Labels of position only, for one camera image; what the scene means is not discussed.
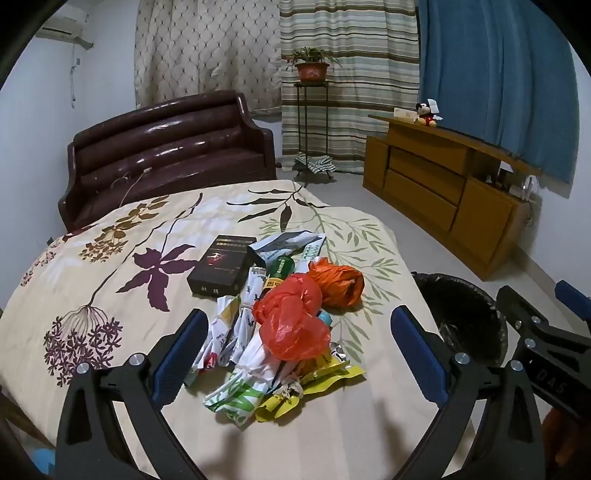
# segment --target orange plastic bag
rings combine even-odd
[[[307,273],[322,291],[322,303],[328,307],[344,309],[355,305],[361,298],[365,282],[359,270],[347,265],[334,265],[323,257],[309,263]]]
[[[329,328],[316,317],[322,292],[306,274],[295,273],[254,304],[263,345],[279,360],[307,360],[330,342]]]

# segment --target cloth on stand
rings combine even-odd
[[[306,165],[306,154],[302,152],[298,153],[295,158],[295,161],[301,163],[302,165]],[[321,155],[319,157],[311,157],[308,155],[307,167],[310,169],[312,173],[321,173],[324,171],[336,170],[336,167],[332,163],[332,157],[330,155]]]

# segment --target blue gripper pad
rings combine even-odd
[[[183,380],[207,337],[207,315],[194,310],[193,317],[177,336],[153,375],[152,402],[162,408],[174,401]]]
[[[554,295],[581,320],[591,321],[591,299],[572,285],[560,280],[554,288]]]
[[[390,318],[392,336],[413,372],[423,396],[428,401],[436,403],[439,408],[443,408],[449,398],[446,372],[409,315],[413,316],[404,306],[394,309]]]

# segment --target cyan bottle cap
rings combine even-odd
[[[324,310],[321,310],[320,313],[318,314],[318,318],[320,320],[322,320],[322,322],[327,327],[330,327],[330,324],[332,323],[332,317],[330,316],[330,314],[328,312],[325,312]]]

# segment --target trash can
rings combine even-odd
[[[499,367],[507,353],[505,316],[476,285],[442,273],[413,272],[443,340],[484,365]]]

